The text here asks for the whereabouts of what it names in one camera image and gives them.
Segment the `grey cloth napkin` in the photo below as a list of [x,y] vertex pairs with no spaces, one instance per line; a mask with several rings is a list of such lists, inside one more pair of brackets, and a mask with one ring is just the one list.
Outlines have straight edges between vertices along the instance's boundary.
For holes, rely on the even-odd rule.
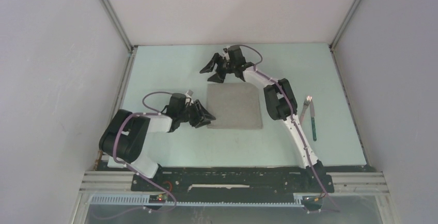
[[215,120],[209,129],[259,130],[263,127],[259,89],[249,83],[209,84],[207,111]]

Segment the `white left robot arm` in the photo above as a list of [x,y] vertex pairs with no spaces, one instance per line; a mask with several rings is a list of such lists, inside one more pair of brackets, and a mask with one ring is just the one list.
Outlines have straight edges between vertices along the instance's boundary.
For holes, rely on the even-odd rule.
[[163,177],[157,173],[161,166],[143,149],[147,135],[172,133],[183,123],[199,128],[216,120],[191,94],[191,91],[172,93],[162,110],[151,108],[148,113],[119,109],[101,136],[99,149],[114,162],[145,176],[143,184],[150,191],[161,189]]

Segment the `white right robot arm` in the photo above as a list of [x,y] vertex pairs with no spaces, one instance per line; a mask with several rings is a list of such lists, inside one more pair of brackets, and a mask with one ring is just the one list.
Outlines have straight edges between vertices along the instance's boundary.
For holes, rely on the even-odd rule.
[[298,103],[289,81],[285,78],[276,79],[263,73],[258,68],[262,62],[263,56],[255,48],[235,44],[223,48],[220,53],[213,54],[199,73],[213,72],[214,74],[208,78],[208,81],[214,83],[223,83],[228,74],[233,74],[263,92],[269,117],[284,125],[295,146],[299,167],[303,173],[306,173],[300,178],[301,187],[307,192],[313,192],[321,185],[318,173],[324,173],[324,165],[304,134],[298,116]]

